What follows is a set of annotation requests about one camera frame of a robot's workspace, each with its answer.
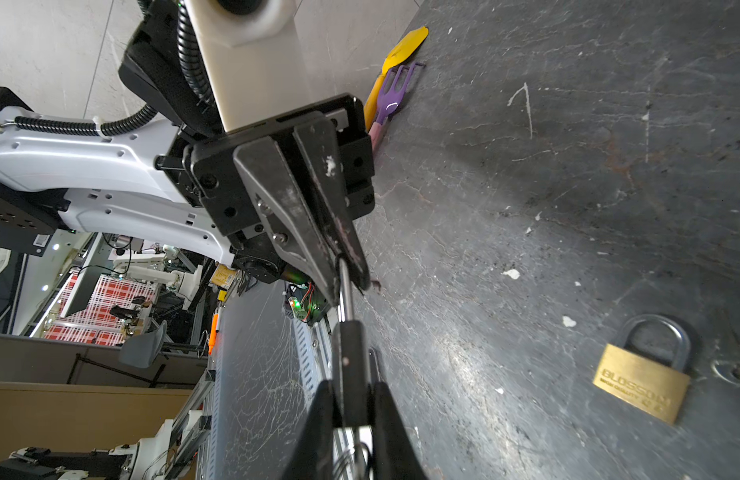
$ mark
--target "brass padlock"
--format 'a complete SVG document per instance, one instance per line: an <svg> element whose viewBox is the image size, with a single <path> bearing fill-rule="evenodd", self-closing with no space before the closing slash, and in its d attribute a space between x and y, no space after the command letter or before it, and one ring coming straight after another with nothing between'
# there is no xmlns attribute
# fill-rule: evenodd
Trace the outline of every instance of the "brass padlock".
<svg viewBox="0 0 740 480"><path fill-rule="evenodd" d="M647 322L662 323L676 335L678 345L670 368L625 350L633 331ZM635 316L605 347L594 385L673 425L690 383L684 374L689 357L690 337L681 325L663 315Z"/></svg>

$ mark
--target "padlock shackle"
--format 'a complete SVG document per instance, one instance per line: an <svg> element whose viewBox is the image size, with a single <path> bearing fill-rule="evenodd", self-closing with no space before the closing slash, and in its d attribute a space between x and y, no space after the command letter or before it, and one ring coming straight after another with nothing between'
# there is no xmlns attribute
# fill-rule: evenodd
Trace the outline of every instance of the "padlock shackle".
<svg viewBox="0 0 740 480"><path fill-rule="evenodd" d="M628 345L628 341L631 339L631 334L643 323L657 322L667 326L676 335L678 345L676 352L674 353L674 359L671 362L671 368L684 372L684 368L687 366L687 361L690 359L690 337L684 327L679 325L676 321L671 320L667 316L657 315L655 313L645 313L644 315L637 315L634 318L628 320L620 327L618 334L615 336L612 344L614 346L625 349Z"/></svg>

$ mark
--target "yellow box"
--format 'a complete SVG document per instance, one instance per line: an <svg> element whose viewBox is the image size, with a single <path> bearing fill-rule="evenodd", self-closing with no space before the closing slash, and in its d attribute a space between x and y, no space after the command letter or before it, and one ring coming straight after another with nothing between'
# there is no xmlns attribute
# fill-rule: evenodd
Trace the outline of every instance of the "yellow box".
<svg viewBox="0 0 740 480"><path fill-rule="evenodd" d="M218 264L215 268L215 272L212 274L210 282L215 283L222 289L228 290L231 286L231 282L234 281L234 277L236 277L236 270L233 270L226 265Z"/></svg>

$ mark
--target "gray table surface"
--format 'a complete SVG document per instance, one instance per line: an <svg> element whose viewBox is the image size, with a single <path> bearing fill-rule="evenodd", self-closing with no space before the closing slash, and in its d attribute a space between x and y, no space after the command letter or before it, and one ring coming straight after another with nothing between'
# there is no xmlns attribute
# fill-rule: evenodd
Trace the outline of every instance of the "gray table surface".
<svg viewBox="0 0 740 480"><path fill-rule="evenodd" d="M427 474L740 478L740 388L710 370L713 309L740 335L740 2L436 0L424 24L357 310ZM305 412L281 285L256 289L228 307L216 478L276 478ZM646 312L693 336L675 426L592 385Z"/></svg>

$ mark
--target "purple fork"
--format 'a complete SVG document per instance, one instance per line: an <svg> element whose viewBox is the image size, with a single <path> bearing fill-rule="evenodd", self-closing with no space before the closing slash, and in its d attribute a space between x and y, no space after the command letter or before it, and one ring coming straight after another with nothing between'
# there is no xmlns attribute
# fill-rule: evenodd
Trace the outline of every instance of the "purple fork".
<svg viewBox="0 0 740 480"><path fill-rule="evenodd" d="M407 91L407 84L413 78L413 71L416 65L423 66L423 64L419 64L418 62L413 62L409 66L400 65L393 79L391 75L386 75L386 80L383 82L381 91L377 94L377 120L375 121L380 125L383 125L388 116L393 114L399 107L404 92ZM397 82L399 82L399 78L405 70L407 71L407 76L404 78L402 88L397 88Z"/></svg>
<svg viewBox="0 0 740 480"><path fill-rule="evenodd" d="M372 127L370 127L370 131L368 132L370 135L370 140L372 142L373 151L375 151L375 148L381 141L381 126L386 121L389 115L397 111L397 108L399 108L399 104L402 103L404 92L407 91L407 84L409 84L410 79L413 78L413 72L416 65L421 67L424 66L423 63L419 62L413 62L410 64L409 67L406 65L400 65L397 69L397 73L394 75L393 80L391 79L391 75L386 75L386 80L384 80L383 82L381 91L379 91L377 94L377 118L375 118L375 121L373 122ZM404 78L404 84L402 85L402 88L397 89L397 82L399 81L399 77L405 69L407 70L407 76Z"/></svg>

